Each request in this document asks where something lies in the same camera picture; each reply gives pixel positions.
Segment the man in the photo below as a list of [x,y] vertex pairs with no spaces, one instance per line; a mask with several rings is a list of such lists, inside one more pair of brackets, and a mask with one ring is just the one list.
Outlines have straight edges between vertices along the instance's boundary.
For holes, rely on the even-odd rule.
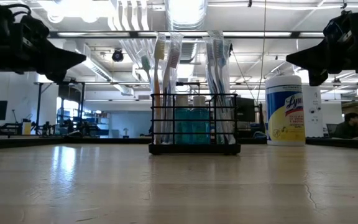
[[358,114],[346,114],[345,122],[336,127],[334,137],[343,139],[358,139]]

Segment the wooden table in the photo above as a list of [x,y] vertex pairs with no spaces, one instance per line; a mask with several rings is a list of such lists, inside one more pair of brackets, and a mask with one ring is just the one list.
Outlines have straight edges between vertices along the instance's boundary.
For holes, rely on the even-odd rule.
[[358,223],[358,149],[0,149],[0,223]]

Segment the disinfecting wipes container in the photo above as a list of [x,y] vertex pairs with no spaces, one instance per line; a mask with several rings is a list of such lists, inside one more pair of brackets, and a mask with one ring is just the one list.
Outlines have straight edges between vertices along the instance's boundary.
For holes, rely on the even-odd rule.
[[267,144],[305,145],[301,78],[278,76],[266,81]]

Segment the security camera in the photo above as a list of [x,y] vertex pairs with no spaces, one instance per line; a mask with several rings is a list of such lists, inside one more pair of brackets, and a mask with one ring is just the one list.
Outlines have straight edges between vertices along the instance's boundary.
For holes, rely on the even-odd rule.
[[112,60],[115,62],[121,62],[124,60],[124,55],[122,54],[122,49],[114,49],[114,53],[112,54]]

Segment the toothbrush bristles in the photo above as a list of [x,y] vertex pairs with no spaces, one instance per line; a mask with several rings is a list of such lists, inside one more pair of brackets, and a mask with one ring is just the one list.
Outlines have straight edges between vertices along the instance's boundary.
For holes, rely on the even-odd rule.
[[215,58],[223,58],[223,40],[214,40]]
[[169,67],[176,68],[180,59],[180,51],[178,49],[171,49]]
[[158,40],[155,43],[154,58],[159,60],[164,60],[165,57],[164,51],[165,51],[165,42]]
[[150,61],[149,58],[147,58],[146,55],[142,56],[142,67],[144,70],[150,70],[151,66],[150,66]]
[[206,56],[207,56],[208,60],[210,60],[210,61],[214,60],[213,48],[212,48],[212,44],[210,44],[210,43],[206,44]]

